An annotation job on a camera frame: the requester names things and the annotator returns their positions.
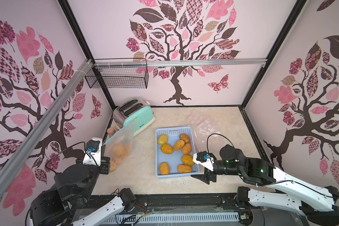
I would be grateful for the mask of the wrinkled orange potato top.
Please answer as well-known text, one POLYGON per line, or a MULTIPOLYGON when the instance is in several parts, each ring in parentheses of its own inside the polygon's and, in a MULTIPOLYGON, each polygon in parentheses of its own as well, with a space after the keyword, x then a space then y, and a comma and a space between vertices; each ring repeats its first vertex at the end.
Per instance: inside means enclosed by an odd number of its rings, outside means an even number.
POLYGON ((115 157, 126 157, 127 156, 127 148, 123 144, 115 144, 112 148, 115 157))

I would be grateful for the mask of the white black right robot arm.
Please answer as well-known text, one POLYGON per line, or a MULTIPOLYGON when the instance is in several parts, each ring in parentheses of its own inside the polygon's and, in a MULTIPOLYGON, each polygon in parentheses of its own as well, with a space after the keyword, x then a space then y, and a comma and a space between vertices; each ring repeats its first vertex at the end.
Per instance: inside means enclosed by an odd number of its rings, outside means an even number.
POLYGON ((246 157, 231 145, 225 145, 219 154, 218 160, 212 153, 195 153, 193 162, 204 167, 204 173, 195 178, 209 184, 216 182, 218 175, 238 176, 246 184, 276 190, 271 193, 240 186, 234 201, 237 207, 270 207, 304 216, 320 226, 339 224, 339 190, 334 186, 312 185, 262 159, 246 157))

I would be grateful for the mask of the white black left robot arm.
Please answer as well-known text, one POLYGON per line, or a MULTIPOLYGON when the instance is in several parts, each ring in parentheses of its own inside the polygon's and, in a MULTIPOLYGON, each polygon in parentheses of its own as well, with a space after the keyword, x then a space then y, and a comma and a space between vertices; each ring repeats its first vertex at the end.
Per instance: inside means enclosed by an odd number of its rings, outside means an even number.
POLYGON ((106 219, 134 208, 136 197, 129 188, 93 213, 73 220, 75 211, 85 207, 102 170, 109 170, 110 158, 103 167, 75 164, 54 176, 54 186, 35 198, 25 218, 26 226, 99 226, 106 219))

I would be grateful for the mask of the clear blue zipper bag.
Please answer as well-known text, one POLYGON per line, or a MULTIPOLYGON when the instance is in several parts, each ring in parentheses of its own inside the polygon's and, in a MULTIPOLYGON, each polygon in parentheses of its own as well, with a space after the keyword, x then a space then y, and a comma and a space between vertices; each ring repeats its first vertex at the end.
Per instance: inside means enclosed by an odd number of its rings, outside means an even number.
POLYGON ((135 130, 136 122, 133 121, 105 141, 103 156, 110 158, 109 172, 118 169, 132 153, 135 130))

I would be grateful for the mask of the light blue perforated plastic basket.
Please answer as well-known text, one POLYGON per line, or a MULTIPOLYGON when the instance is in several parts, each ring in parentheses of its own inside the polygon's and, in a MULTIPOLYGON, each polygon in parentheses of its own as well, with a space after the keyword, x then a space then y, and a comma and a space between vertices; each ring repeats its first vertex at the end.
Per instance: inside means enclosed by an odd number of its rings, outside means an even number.
POLYGON ((193 141, 193 134, 190 127, 174 127, 174 128, 159 128, 155 131, 155 138, 156 138, 156 145, 155 145, 155 165, 156 165, 156 177, 163 179, 163 178, 174 178, 174 177, 182 177, 182 176, 191 176, 191 175, 197 175, 200 173, 199 166, 197 164, 194 164, 192 166, 192 171, 189 173, 179 173, 177 168, 179 165, 183 164, 181 161, 181 158, 183 156, 183 153, 181 150, 179 151, 173 151, 172 154, 165 154, 161 151, 161 146, 158 144, 158 138, 161 135, 167 135, 168 142, 167 144, 170 146, 174 146, 177 141, 180 140, 181 134, 186 134, 190 138, 190 145, 192 148, 192 151, 190 153, 191 156, 196 153, 195 144, 193 141), (168 175, 162 175, 160 173, 160 165, 161 163, 167 163, 169 166, 169 174, 168 175))

